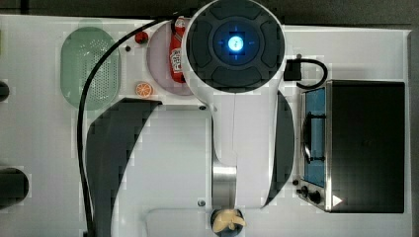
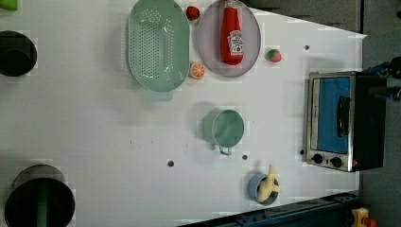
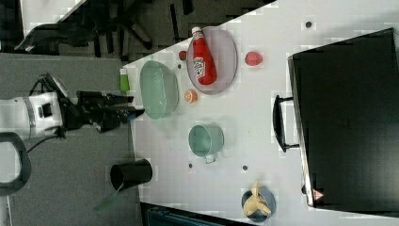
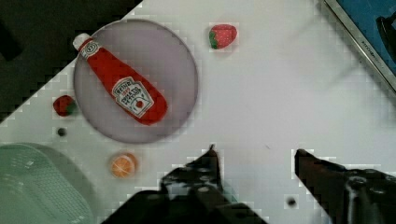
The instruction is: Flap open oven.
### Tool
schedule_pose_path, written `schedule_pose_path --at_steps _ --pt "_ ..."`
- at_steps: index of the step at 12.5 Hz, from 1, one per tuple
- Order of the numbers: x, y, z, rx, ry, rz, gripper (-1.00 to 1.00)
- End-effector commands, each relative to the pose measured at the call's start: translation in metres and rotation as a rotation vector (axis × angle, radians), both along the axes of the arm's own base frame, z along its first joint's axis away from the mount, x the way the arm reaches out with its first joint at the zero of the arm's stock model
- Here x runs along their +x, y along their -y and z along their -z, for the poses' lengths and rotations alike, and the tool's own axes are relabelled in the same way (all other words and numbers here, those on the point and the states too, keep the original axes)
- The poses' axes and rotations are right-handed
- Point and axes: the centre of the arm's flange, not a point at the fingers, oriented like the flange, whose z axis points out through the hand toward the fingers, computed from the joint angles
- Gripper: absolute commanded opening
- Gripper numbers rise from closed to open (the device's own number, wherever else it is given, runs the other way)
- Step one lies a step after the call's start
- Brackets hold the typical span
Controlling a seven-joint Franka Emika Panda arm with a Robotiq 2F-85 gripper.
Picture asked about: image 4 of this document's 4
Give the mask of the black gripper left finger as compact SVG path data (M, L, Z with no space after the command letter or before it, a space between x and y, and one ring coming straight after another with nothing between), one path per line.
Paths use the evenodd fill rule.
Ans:
M209 204L224 199L219 155L214 145L199 158L169 172L161 179L161 193L170 202Z

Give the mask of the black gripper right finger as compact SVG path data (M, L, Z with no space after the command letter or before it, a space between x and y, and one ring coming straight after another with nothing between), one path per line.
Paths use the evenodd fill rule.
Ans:
M396 224L393 175L375 169L347 169L304 149L294 155L294 173L332 224Z

